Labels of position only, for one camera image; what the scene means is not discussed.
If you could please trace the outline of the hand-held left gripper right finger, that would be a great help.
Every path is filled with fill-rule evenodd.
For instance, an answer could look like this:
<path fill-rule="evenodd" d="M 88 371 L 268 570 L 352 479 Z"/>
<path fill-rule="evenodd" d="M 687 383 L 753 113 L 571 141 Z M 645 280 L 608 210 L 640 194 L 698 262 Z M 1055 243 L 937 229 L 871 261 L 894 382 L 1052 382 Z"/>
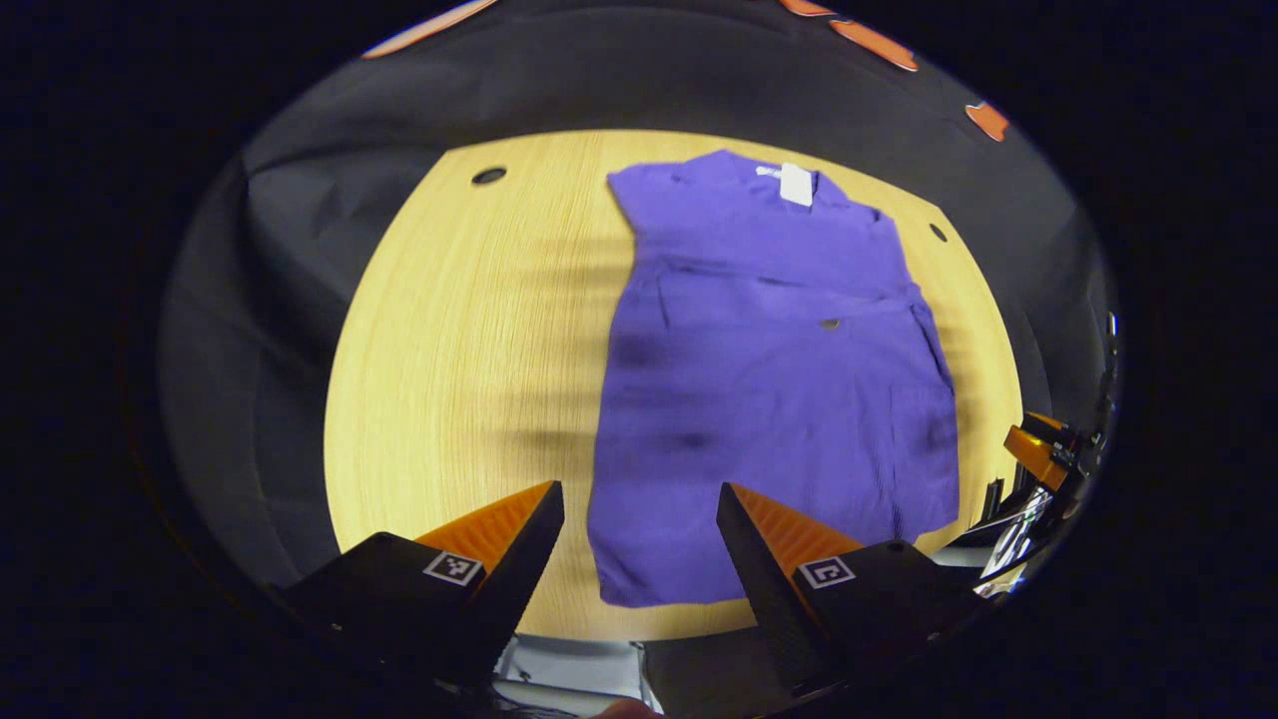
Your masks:
<path fill-rule="evenodd" d="M 987 614 L 985 596 L 911 543 L 864 545 L 731 481 L 716 520 L 795 697 L 881 686 Z"/>

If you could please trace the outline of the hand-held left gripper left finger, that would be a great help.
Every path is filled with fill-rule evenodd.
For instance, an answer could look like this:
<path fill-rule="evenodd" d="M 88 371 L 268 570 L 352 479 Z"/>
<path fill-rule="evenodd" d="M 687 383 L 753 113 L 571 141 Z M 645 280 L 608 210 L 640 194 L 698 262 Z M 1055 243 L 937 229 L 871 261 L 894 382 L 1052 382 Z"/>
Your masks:
<path fill-rule="evenodd" d="M 374 533 L 282 600 L 374 665 L 460 687 L 488 682 L 564 526 L 560 481 L 543 481 L 419 538 Z"/>

